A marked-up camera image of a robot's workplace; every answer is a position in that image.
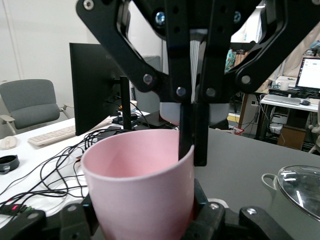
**black computer mouse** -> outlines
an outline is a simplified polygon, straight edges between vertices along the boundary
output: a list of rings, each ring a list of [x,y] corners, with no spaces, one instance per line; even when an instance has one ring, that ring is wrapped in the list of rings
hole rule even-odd
[[[305,105],[305,106],[309,106],[311,104],[311,102],[307,101],[307,100],[303,100],[301,102],[301,105]]]

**white mug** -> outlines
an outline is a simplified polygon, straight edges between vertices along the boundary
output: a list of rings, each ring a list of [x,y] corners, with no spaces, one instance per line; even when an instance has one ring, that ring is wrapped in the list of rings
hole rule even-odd
[[[280,85],[280,90],[282,91],[287,91],[289,89],[289,82],[287,81],[282,81],[279,83]]]

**pot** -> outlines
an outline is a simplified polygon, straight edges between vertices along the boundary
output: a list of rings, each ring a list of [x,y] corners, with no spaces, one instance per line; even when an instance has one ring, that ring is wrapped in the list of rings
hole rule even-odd
[[[287,166],[261,182],[272,196],[267,212],[293,239],[320,239],[320,168]]]

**illuminated monitor screen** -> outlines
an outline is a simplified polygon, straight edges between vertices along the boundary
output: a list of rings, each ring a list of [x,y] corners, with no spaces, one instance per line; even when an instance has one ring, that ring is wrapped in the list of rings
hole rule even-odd
[[[302,59],[296,87],[320,89],[320,58]]]

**pot handle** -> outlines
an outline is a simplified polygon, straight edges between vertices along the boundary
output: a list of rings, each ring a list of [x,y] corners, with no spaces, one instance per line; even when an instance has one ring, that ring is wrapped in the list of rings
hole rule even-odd
[[[266,173],[263,174],[261,177],[261,183],[262,185],[271,193],[271,196],[274,197],[276,195],[277,189],[274,185],[275,179],[277,178],[276,175]],[[266,183],[265,179],[271,179],[272,180],[272,186],[270,186],[268,183]]]

